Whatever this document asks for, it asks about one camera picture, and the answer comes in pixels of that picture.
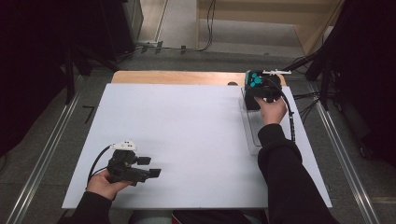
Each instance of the black sleeve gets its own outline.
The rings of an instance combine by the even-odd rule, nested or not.
[[[71,217],[63,217],[58,224],[109,224],[111,201],[99,194],[85,191]]]
[[[270,223],[338,223],[303,167],[300,150],[285,138],[281,126],[264,126],[259,139],[258,163],[268,185]]]

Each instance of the wire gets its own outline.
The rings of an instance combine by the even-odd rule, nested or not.
[[[315,99],[308,107],[306,107],[304,110],[299,112],[303,123],[305,123],[305,120],[308,117],[308,114],[311,112],[312,108],[315,106],[315,104],[318,101],[319,101],[319,98]]]
[[[129,58],[129,56],[135,54],[135,53],[138,52],[138,51],[141,51],[142,49],[143,49],[143,48],[135,49],[134,52],[130,52],[130,53],[127,53],[127,54],[125,54],[125,55],[120,56],[120,57],[123,57],[123,58],[122,58],[121,60],[119,60],[119,61],[117,62],[117,64],[122,63],[123,61],[125,61],[125,59]]]
[[[205,51],[205,50],[207,50],[210,46],[212,46],[212,43],[213,43],[213,20],[215,18],[215,9],[216,9],[216,0],[212,0],[212,2],[210,3],[210,6],[209,6],[209,10],[207,11],[207,15],[206,15],[206,24],[207,24],[207,30],[209,32],[209,39],[206,43],[206,46],[203,49],[182,49],[182,48],[179,49],[179,48],[168,48],[168,47],[141,46],[142,49],[177,49],[177,50],[185,50],[185,51]]]
[[[298,57],[298,58],[294,59],[294,61],[292,62],[292,64],[294,64],[297,60],[302,59],[302,58],[306,59],[305,56],[303,56],[303,57]],[[300,74],[302,74],[302,75],[305,75],[305,72],[300,72],[300,71],[297,70],[297,69],[294,69],[294,71],[296,71],[297,73],[300,73]]]
[[[289,111],[289,121],[290,121],[290,134],[291,134],[291,141],[296,142],[296,137],[295,137],[295,131],[294,131],[294,120],[293,120],[293,113],[291,111],[291,107],[289,104],[289,100],[288,97],[286,97],[285,93],[283,93],[283,91],[275,84],[275,82],[269,78],[266,78],[269,82],[271,82],[280,92],[280,94],[282,94],[282,98],[286,103],[286,106],[288,107],[288,111]]]
[[[91,175],[91,178],[92,178],[94,175],[96,175],[97,173],[99,173],[99,172],[101,172],[101,171],[103,171],[103,170],[105,170],[105,169],[107,169],[107,168],[108,168],[108,166],[105,166],[105,167],[103,167],[103,168],[101,168],[101,169],[95,171],[95,172]]]
[[[305,93],[305,94],[294,94],[293,98],[294,98],[294,100],[300,100],[300,99],[304,99],[304,98],[308,98],[308,97],[312,97],[312,96],[320,96],[320,92],[314,91],[314,92],[309,92],[309,93]]]
[[[90,174],[88,175],[87,186],[88,186],[88,183],[90,183],[90,180],[91,180],[91,178],[92,178],[92,176],[93,176],[93,169],[95,168],[96,163],[100,160],[100,158],[102,157],[102,155],[103,155],[109,148],[110,148],[110,146],[105,147],[105,148],[101,151],[101,153],[99,153],[99,155],[96,157],[96,160],[93,162],[93,165],[92,165],[91,170],[90,170]]]

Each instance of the white board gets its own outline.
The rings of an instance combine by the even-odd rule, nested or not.
[[[331,207],[290,89],[283,90],[296,112],[296,143],[304,166]],[[136,156],[151,157],[150,165],[135,167],[162,172],[119,192],[115,208],[267,207],[267,187],[257,157],[248,152],[239,97],[237,86],[108,84],[63,208],[77,207],[102,149],[126,139],[137,145]],[[281,125],[290,138],[288,119]],[[105,153],[95,170],[106,167],[112,153]]]

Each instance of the metal rail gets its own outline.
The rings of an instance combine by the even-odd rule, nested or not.
[[[316,87],[315,83],[308,82],[308,87],[311,91],[318,91],[318,88]],[[367,192],[363,184],[361,183],[361,180],[355,168],[353,167],[352,161],[347,154],[344,144],[341,141],[340,135],[335,129],[329,111],[326,111],[321,103],[317,103],[317,109],[323,121],[323,124],[326,128],[326,131],[330,136],[330,139],[332,141],[332,146],[334,147],[335,150],[335,154],[337,155],[341,167],[344,170],[344,173],[346,175],[346,180],[348,181],[349,186],[352,189],[352,193],[359,206],[359,209],[361,210],[361,214],[364,218],[365,223],[368,224],[381,223],[379,221],[378,216],[375,213],[370,197],[367,195]]]
[[[45,145],[40,158],[38,159],[37,163],[35,164],[35,168],[33,172],[30,174],[29,179],[27,180],[26,184],[24,185],[21,194],[14,205],[14,208],[11,214],[8,217],[7,224],[17,224],[21,223],[23,220],[24,215],[30,205],[30,202],[33,200],[35,196],[35,192],[38,189],[38,185],[41,182],[41,179],[44,176],[44,173],[47,170],[47,167],[50,163],[53,153],[55,152],[56,147],[58,146],[59,140],[64,133],[64,128],[66,127],[68,121],[70,120],[71,115],[76,107],[81,89],[85,84],[85,78],[82,76],[78,76],[77,86],[76,86],[76,94],[74,98],[71,100],[69,105],[64,107],[64,110],[59,117],[50,137]]]

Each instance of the person's arm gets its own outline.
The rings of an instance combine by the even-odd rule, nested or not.
[[[131,182],[109,183],[108,170],[94,175],[84,192],[76,211],[71,217],[62,217],[58,224],[109,224],[108,212],[117,192],[128,187]]]
[[[256,100],[265,125],[259,131],[258,164],[268,185],[270,223],[338,223],[303,167],[300,150],[279,125],[287,111],[285,103]]]

